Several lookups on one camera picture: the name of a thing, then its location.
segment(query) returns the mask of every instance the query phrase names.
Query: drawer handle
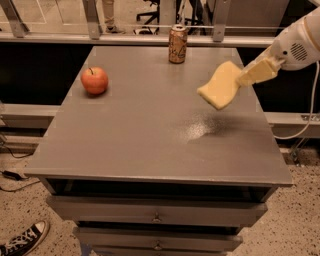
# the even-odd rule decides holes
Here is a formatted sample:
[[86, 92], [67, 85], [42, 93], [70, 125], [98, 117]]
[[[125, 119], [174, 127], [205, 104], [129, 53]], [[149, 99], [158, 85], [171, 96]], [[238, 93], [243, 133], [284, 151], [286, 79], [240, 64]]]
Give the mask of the drawer handle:
[[162, 219], [160, 219], [159, 213], [156, 212], [156, 215], [154, 216], [154, 218], [152, 219], [153, 223], [159, 224], [162, 222]]
[[153, 249], [156, 250], [156, 251], [161, 251], [162, 250], [162, 247], [161, 247], [159, 241], [157, 242], [157, 245]]

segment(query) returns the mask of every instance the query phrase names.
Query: sneaker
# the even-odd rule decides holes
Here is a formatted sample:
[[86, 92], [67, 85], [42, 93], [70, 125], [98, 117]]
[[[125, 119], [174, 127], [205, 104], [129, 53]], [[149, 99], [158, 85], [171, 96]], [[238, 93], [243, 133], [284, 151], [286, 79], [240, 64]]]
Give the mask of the sneaker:
[[107, 27], [106, 33], [107, 34], [124, 34], [125, 32], [123, 30], [118, 29], [116, 26], [113, 26], [113, 27]]
[[46, 221], [33, 224], [21, 235], [0, 245], [0, 256], [25, 256], [29, 254], [43, 241], [48, 231], [49, 223]]

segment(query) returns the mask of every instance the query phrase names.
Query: drawer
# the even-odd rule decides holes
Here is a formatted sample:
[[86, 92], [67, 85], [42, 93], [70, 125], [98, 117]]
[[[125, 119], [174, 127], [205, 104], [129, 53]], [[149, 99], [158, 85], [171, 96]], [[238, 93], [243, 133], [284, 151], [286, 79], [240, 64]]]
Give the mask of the drawer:
[[158, 231], [122, 228], [75, 228], [74, 234], [93, 248], [108, 246], [115, 248], [135, 248], [150, 251], [195, 251], [220, 252], [233, 251], [241, 242], [241, 237], [215, 235], [199, 232], [180, 232], [174, 230]]
[[197, 252], [197, 251], [155, 251], [141, 250], [135, 248], [112, 248], [107, 246], [96, 246], [92, 248], [98, 255], [112, 256], [226, 256], [225, 252]]
[[263, 203], [51, 196], [47, 203], [65, 220], [250, 227]]

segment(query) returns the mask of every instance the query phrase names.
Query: yellow sponge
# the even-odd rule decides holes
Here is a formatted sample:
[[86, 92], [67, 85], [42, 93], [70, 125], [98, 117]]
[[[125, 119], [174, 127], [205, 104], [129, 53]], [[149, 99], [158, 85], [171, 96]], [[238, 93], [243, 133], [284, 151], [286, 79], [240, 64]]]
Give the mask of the yellow sponge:
[[198, 88], [197, 93], [217, 110], [226, 107], [235, 97], [240, 84], [237, 78], [241, 69], [227, 61], [221, 64], [210, 81]]

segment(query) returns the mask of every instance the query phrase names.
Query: power cord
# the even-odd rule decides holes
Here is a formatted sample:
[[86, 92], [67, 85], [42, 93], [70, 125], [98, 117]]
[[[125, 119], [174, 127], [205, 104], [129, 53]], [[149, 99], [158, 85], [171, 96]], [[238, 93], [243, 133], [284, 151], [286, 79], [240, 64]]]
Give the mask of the power cord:
[[16, 159], [21, 159], [21, 158], [25, 158], [25, 157], [28, 157], [28, 156], [32, 156], [33, 153], [30, 153], [30, 154], [27, 154], [27, 155], [23, 155], [23, 156], [15, 156], [12, 152], [12, 150], [10, 148], [8, 148], [7, 146], [3, 145], [3, 144], [0, 144], [0, 147], [3, 147], [5, 149], [7, 149], [9, 151], [9, 153], [11, 154], [12, 157], [16, 158]]
[[[20, 174], [15, 173], [15, 172], [0, 171], [0, 173], [3, 175], [3, 177], [5, 177], [5, 178], [7, 178], [7, 179], [13, 179], [13, 180], [16, 180], [16, 181], [26, 181], [26, 180], [29, 179], [29, 178], [24, 178], [24, 177], [22, 177]], [[22, 190], [22, 189], [24, 189], [24, 188], [26, 188], [26, 187], [29, 187], [29, 186], [34, 185], [34, 184], [37, 184], [37, 183], [40, 183], [40, 181], [38, 180], [38, 181], [35, 181], [35, 182], [30, 183], [30, 184], [28, 184], [28, 185], [25, 185], [25, 186], [23, 186], [23, 187], [20, 187], [20, 188], [18, 188], [18, 189], [12, 189], [12, 190], [10, 190], [10, 189], [4, 189], [4, 188], [2, 188], [2, 187], [0, 186], [0, 190], [1, 190], [1, 191], [4, 191], [4, 192], [16, 192], [16, 191]]]
[[312, 119], [312, 114], [313, 114], [313, 105], [314, 105], [314, 96], [315, 96], [315, 92], [316, 92], [316, 87], [317, 87], [317, 82], [318, 82], [318, 76], [319, 76], [319, 61], [316, 62], [317, 65], [317, 69], [316, 69], [316, 75], [314, 77], [314, 81], [313, 81], [313, 86], [312, 86], [312, 93], [311, 93], [311, 106], [310, 106], [310, 113], [309, 113], [309, 119], [307, 124], [305, 125], [305, 127], [298, 133], [291, 135], [291, 136], [287, 136], [287, 137], [279, 137], [279, 136], [275, 136], [274, 137], [276, 139], [279, 140], [290, 140], [290, 139], [294, 139], [295, 137], [299, 136], [300, 134], [302, 134], [305, 130], [308, 129], [311, 119]]
[[24, 188], [26, 188], [26, 187], [29, 187], [29, 186], [34, 185], [34, 184], [37, 184], [37, 183], [40, 183], [40, 180], [35, 181], [35, 182], [33, 182], [33, 183], [30, 183], [30, 184], [28, 184], [28, 185], [25, 185], [25, 186], [23, 186], [23, 187], [21, 187], [21, 188], [13, 189], [13, 190], [4, 189], [4, 188], [2, 188], [2, 187], [0, 186], [0, 190], [1, 190], [1, 191], [4, 191], [4, 192], [16, 192], [16, 191], [22, 190], [22, 189], [24, 189]]

